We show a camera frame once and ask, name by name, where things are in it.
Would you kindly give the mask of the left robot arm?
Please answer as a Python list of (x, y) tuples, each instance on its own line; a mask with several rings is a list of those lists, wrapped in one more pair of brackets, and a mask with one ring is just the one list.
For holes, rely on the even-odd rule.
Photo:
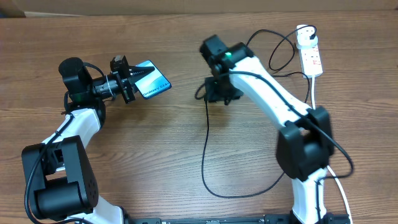
[(106, 101), (120, 95), (130, 103), (137, 92), (147, 100), (171, 84), (150, 60), (131, 66), (118, 55), (110, 62), (110, 73), (98, 78), (90, 75), (90, 68), (95, 65), (78, 57), (59, 65), (67, 88), (65, 120), (50, 137), (22, 150), (24, 207), (33, 223), (135, 223), (125, 209), (100, 196), (86, 147), (104, 126)]

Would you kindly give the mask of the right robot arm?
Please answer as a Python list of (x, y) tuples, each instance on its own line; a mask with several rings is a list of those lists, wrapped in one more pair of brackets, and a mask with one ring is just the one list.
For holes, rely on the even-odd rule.
[(323, 179), (334, 153), (331, 124), (324, 108), (311, 109), (283, 88), (247, 45), (227, 47), (217, 35), (205, 39), (200, 53), (211, 69), (205, 80), (205, 100), (228, 105), (248, 96), (278, 131), (276, 159), (292, 180), (293, 222), (321, 223), (325, 219)]

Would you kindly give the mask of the blue Galaxy smartphone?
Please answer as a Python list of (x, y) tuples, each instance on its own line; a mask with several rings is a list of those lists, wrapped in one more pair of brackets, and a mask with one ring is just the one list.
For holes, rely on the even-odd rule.
[(154, 68), (148, 75), (135, 82), (135, 86), (144, 99), (148, 100), (171, 89), (171, 83), (150, 60), (146, 60), (136, 66)]

